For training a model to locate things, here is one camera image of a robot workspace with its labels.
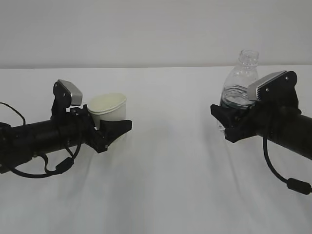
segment bottle mouth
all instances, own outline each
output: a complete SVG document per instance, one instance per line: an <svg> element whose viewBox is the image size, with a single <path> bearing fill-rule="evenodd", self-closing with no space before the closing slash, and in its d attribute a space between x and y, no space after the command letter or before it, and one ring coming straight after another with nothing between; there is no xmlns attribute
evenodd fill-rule
<svg viewBox="0 0 312 234"><path fill-rule="evenodd" d="M257 66L259 52L254 50L242 50L239 55L239 61L245 66Z"/></svg>

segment bottle neck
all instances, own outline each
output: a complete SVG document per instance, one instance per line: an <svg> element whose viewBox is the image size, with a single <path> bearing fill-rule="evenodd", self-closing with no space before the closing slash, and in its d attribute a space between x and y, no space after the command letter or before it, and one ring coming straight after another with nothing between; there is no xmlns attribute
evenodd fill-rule
<svg viewBox="0 0 312 234"><path fill-rule="evenodd" d="M248 64L243 64L242 62L238 61L238 65L236 66L239 66L244 70L253 70L253 69L256 69L258 65L248 65Z"/></svg>

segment robotic arm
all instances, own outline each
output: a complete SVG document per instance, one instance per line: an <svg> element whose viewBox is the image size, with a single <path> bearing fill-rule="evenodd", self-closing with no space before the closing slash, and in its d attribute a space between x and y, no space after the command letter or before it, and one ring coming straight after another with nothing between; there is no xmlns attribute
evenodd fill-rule
<svg viewBox="0 0 312 234"><path fill-rule="evenodd" d="M45 178L69 170L82 144L87 144L97 153L107 151L109 145L132 128L130 120L100 121L97 130L88 112L87 105L79 108L82 92L71 82L58 80L53 87L55 100L51 119L33 124L26 124L24 117L14 108L8 106L23 119L23 125L11 127L0 123L0 173L12 171L23 177ZM72 153L69 147L77 146ZM66 149L70 157L56 166L54 171L47 170L47 153ZM40 156L45 161L45 174L33 175L21 172L17 166Z"/></svg>
<svg viewBox="0 0 312 234"><path fill-rule="evenodd" d="M248 87L247 110L211 106L211 114L225 127L225 139L235 143L259 135L263 137L265 160L276 177L287 187L303 194L312 192L310 184L282 177L270 162L267 139L312 160L312 118L301 115L293 71L269 74Z"/></svg>

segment cable connector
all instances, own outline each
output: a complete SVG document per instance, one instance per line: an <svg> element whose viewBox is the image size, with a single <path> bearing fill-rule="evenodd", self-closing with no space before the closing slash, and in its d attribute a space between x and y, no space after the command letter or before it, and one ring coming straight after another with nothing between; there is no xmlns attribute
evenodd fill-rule
<svg viewBox="0 0 312 234"><path fill-rule="evenodd" d="M294 190L296 192L299 192L301 194L305 194L308 195L310 193L312 193L312 187L311 184L298 180L298 179L294 179L294 178L289 178L287 180L287 188Z"/></svg>

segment black cylinder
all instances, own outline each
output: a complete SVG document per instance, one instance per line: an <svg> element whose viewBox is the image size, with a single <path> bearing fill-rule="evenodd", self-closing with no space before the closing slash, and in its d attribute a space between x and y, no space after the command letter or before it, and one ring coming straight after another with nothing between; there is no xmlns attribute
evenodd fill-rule
<svg viewBox="0 0 312 234"><path fill-rule="evenodd" d="M265 127L258 128L263 136ZM275 116L271 121L268 140L312 160L312 118L295 115Z"/></svg>
<svg viewBox="0 0 312 234"><path fill-rule="evenodd" d="M0 129L0 161L11 166L26 163L31 158L85 143L85 125L80 117L67 115L62 122L47 120L18 127ZM3 167L0 173L7 171Z"/></svg>

